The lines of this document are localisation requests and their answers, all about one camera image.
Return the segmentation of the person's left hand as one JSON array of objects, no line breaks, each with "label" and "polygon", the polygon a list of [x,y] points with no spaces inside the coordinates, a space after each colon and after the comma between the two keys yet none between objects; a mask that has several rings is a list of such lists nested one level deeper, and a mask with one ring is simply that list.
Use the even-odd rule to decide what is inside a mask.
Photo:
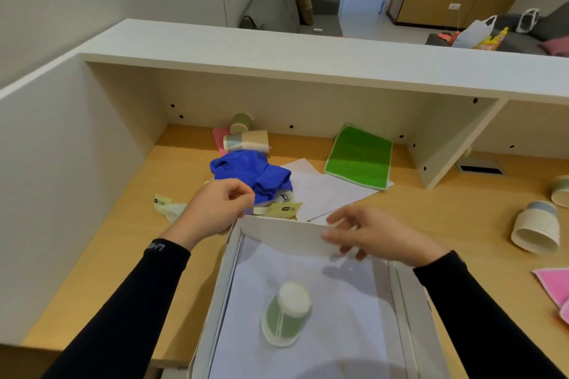
[{"label": "person's left hand", "polygon": [[253,190],[238,179],[210,181],[196,192],[181,216],[160,238],[192,251],[203,239],[226,230],[223,202],[243,202],[246,210],[251,210],[254,199]]}]

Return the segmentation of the person's right hand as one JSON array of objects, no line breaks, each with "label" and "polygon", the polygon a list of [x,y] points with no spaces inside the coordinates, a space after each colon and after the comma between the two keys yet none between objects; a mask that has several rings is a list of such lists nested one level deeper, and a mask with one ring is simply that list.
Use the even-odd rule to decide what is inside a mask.
[{"label": "person's right hand", "polygon": [[364,205],[346,205],[327,217],[328,229],[356,231],[356,244],[333,244],[341,254],[357,249],[355,259],[374,256],[416,268],[450,252],[422,232],[398,221],[387,212]]}]

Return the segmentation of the white cardboard box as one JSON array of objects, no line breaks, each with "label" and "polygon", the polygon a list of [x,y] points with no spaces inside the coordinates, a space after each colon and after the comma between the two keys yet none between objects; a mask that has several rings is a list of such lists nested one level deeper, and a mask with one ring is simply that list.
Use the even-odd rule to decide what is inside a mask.
[{"label": "white cardboard box", "polygon": [[[295,256],[341,256],[337,246],[322,240],[324,229],[323,225],[268,217],[246,216],[238,220],[229,235],[188,379],[209,379],[243,237]],[[346,256],[354,258],[352,253]],[[423,286],[412,268],[399,262],[386,262],[407,379],[450,379]]]}]

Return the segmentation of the person's left forearm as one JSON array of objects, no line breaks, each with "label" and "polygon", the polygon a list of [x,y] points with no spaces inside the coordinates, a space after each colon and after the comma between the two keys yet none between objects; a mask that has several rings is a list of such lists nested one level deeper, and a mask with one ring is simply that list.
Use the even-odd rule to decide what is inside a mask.
[{"label": "person's left forearm", "polygon": [[143,379],[190,255],[154,239],[41,379]]}]

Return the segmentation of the white paper sheets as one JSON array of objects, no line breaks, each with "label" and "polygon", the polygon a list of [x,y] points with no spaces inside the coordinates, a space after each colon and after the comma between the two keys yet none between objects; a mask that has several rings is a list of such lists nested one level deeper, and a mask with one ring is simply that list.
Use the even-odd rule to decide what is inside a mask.
[{"label": "white paper sheets", "polygon": [[296,219],[301,222],[318,219],[379,192],[333,175],[320,174],[305,158],[282,167],[291,172],[295,202],[302,203],[296,214]]}]

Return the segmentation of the long yellow paper tag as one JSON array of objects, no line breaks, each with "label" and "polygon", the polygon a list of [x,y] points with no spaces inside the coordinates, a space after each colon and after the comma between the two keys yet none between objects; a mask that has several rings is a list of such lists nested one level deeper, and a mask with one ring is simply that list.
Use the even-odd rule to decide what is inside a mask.
[{"label": "long yellow paper tag", "polygon": [[256,204],[252,215],[276,219],[291,219],[296,216],[303,203],[265,202]]}]

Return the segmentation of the clear plastic wrapper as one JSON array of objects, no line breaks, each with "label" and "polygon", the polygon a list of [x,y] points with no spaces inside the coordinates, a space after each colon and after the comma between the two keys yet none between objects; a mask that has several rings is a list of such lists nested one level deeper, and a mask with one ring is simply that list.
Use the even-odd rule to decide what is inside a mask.
[{"label": "clear plastic wrapper", "polygon": [[181,216],[187,204],[183,203],[170,203],[170,204],[159,204],[155,203],[154,208],[160,214],[162,214],[168,221],[169,224],[174,224],[174,222]]}]

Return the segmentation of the pink cloth piece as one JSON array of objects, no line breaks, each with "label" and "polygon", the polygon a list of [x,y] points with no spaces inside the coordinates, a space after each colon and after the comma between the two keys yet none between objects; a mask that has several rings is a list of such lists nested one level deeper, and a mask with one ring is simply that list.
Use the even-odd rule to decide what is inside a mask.
[{"label": "pink cloth piece", "polygon": [[225,128],[215,128],[212,131],[215,145],[217,147],[218,152],[220,153],[220,156],[222,157],[227,154],[227,151],[224,148],[224,137],[230,134],[231,131]]}]

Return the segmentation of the green cloth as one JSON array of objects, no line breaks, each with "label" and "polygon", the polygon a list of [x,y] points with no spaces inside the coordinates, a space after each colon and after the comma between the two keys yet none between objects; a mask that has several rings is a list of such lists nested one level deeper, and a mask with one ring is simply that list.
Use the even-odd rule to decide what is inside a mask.
[{"label": "green cloth", "polygon": [[393,143],[351,124],[335,137],[324,173],[375,190],[390,187]]}]

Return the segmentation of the white desk hutch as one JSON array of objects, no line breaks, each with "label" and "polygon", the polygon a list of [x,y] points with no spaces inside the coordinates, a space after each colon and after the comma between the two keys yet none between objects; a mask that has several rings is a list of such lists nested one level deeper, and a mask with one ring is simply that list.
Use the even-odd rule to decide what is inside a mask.
[{"label": "white desk hutch", "polygon": [[20,345],[174,124],[569,158],[569,58],[127,19],[0,89],[0,344]]}]

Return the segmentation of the brown cushion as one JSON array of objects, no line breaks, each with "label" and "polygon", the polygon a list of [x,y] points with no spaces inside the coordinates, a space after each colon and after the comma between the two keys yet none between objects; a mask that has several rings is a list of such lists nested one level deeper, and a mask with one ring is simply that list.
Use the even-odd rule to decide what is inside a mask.
[{"label": "brown cushion", "polygon": [[314,24],[314,10],[312,0],[295,0],[301,19],[301,24],[312,26]]}]

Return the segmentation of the white plastic bag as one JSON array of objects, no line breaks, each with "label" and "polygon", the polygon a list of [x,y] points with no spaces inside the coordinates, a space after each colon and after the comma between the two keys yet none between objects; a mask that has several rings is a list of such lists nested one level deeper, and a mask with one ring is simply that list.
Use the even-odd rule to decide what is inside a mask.
[{"label": "white plastic bag", "polygon": [[485,20],[476,20],[454,40],[451,47],[473,49],[484,39],[491,36],[498,16],[494,15]]}]

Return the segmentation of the dark grey sofa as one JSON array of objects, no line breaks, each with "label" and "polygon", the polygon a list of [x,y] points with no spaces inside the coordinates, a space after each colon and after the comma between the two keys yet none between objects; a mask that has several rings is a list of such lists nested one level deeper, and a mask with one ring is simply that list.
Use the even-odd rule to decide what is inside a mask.
[{"label": "dark grey sofa", "polygon": [[569,36],[569,1],[547,16],[539,16],[539,21],[528,34],[515,32],[521,14],[498,15],[491,36],[496,36],[503,28],[509,27],[508,34],[502,41],[498,52],[511,52],[549,56],[538,44],[554,38]]}]

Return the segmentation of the white handbag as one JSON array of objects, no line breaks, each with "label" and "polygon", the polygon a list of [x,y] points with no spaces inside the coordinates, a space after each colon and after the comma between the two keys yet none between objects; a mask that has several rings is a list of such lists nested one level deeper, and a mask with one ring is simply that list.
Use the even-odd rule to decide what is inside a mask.
[{"label": "white handbag", "polygon": [[534,29],[539,21],[539,9],[530,8],[520,15],[515,32],[518,34],[528,34]]}]

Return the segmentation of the pink cushion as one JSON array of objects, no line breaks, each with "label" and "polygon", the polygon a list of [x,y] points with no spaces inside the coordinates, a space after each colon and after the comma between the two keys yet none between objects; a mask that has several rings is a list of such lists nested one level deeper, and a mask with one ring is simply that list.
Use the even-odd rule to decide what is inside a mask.
[{"label": "pink cushion", "polygon": [[548,56],[569,58],[569,36],[541,42],[538,47]]}]

